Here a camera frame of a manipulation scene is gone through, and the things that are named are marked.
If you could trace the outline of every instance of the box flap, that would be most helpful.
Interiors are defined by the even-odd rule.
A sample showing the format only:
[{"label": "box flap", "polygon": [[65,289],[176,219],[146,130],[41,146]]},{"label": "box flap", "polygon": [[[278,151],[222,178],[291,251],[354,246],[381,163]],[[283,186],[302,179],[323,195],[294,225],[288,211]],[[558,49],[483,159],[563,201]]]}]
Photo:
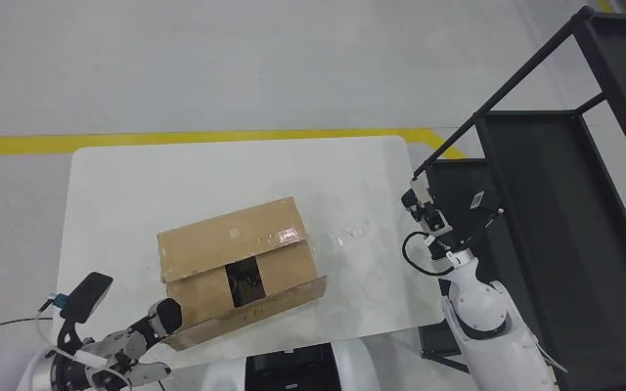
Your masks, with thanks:
[{"label": "box flap", "polygon": [[285,290],[281,293],[267,296],[199,325],[182,329],[169,336],[164,342],[177,351],[184,350],[219,335],[243,326],[251,325],[273,315],[280,314],[290,308],[320,298],[324,295],[325,289],[326,276]]},{"label": "box flap", "polygon": [[161,276],[173,282],[305,239],[292,197],[157,236]]},{"label": "box flap", "polygon": [[306,240],[256,256],[265,296],[317,279]]},{"label": "box flap", "polygon": [[182,328],[197,325],[235,308],[224,268],[168,282],[165,286],[167,296],[181,305]]}]

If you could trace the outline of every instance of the black metal shelf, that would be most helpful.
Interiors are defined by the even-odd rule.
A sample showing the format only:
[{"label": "black metal shelf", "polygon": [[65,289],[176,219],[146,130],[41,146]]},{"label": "black metal shelf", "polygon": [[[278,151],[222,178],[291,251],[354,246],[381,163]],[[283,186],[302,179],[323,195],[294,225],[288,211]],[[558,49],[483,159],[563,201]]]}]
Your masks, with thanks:
[{"label": "black metal shelf", "polygon": [[[598,95],[577,109],[491,111],[572,35]],[[626,389],[626,212],[582,116],[604,100],[626,134],[626,16],[583,7],[414,173],[426,172],[455,231],[472,220],[464,192],[501,195],[505,220],[472,249],[478,273],[504,283],[569,369],[556,372],[561,390]],[[484,160],[436,160],[474,125]],[[439,357],[456,352],[447,332],[421,328],[426,359],[448,365]]]},{"label": "black metal shelf", "polygon": [[561,383],[623,386],[626,213],[584,119],[491,111],[476,129],[546,347],[569,370]]}]

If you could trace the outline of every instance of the black cable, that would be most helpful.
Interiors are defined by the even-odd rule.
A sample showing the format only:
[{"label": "black cable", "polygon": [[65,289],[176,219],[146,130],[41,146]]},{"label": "black cable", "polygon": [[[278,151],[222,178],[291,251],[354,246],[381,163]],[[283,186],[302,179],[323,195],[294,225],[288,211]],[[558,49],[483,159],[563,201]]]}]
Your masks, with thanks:
[{"label": "black cable", "polygon": [[[34,321],[34,318],[23,318],[23,319],[15,319],[12,321],[7,321],[7,322],[3,322],[0,324],[0,326],[5,326],[5,325],[10,325],[10,324],[16,324],[19,322],[28,322],[28,321]],[[52,321],[52,318],[39,318],[40,321]]]},{"label": "black cable", "polygon": [[409,265],[413,266],[419,272],[421,272],[421,273],[423,273],[423,274],[425,274],[427,276],[431,276],[431,277],[445,276],[445,275],[449,274],[450,272],[452,272],[454,270],[454,268],[451,266],[450,268],[448,268],[447,270],[445,270],[443,272],[438,272],[438,273],[437,272],[429,272],[428,270],[422,269],[421,267],[416,265],[412,260],[410,260],[409,259],[409,255],[407,255],[407,243],[409,242],[409,239],[411,239],[415,235],[422,235],[425,238],[428,238],[428,236],[429,236],[429,234],[427,234],[427,233],[423,233],[423,232],[420,232],[420,231],[415,231],[415,232],[412,232],[411,234],[409,234],[404,239],[404,242],[402,243],[402,256],[409,263]]},{"label": "black cable", "polygon": [[482,237],[484,237],[485,233],[487,232],[487,228],[489,228],[489,226],[491,225],[491,223],[493,223],[496,218],[498,218],[498,216],[500,216],[502,213],[500,212],[496,212],[493,213],[491,216],[489,216],[487,223],[482,225],[481,228],[478,229],[478,232],[474,235],[472,235],[471,237],[469,237],[463,244],[458,245],[457,247],[455,247],[452,252],[457,253],[459,251],[463,251],[465,249],[470,248],[471,246],[473,246],[477,241],[481,240]]}]

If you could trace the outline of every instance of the cardboard box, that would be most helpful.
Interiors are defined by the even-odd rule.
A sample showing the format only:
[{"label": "cardboard box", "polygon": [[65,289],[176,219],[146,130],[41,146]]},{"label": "cardboard box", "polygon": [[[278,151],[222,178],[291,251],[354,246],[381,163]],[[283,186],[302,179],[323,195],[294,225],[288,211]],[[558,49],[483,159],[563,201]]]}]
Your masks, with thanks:
[{"label": "cardboard box", "polygon": [[317,277],[292,197],[157,235],[167,295],[183,325],[165,342],[184,350],[317,299]]}]

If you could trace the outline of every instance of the white robot body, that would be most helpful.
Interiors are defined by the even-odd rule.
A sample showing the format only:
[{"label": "white robot body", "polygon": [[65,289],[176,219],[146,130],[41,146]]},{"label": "white robot body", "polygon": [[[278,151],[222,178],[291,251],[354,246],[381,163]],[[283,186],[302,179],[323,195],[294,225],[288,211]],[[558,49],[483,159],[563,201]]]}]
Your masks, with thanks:
[{"label": "white robot body", "polygon": [[[450,298],[442,297],[441,304],[478,389],[556,390],[537,347],[537,339],[524,323],[507,290],[499,282],[487,285],[478,281],[475,277],[477,258],[469,256],[466,260],[445,276],[445,280],[451,282]],[[493,337],[473,339],[464,332],[460,320],[479,331],[501,327],[503,321],[505,324],[504,329]]]}]

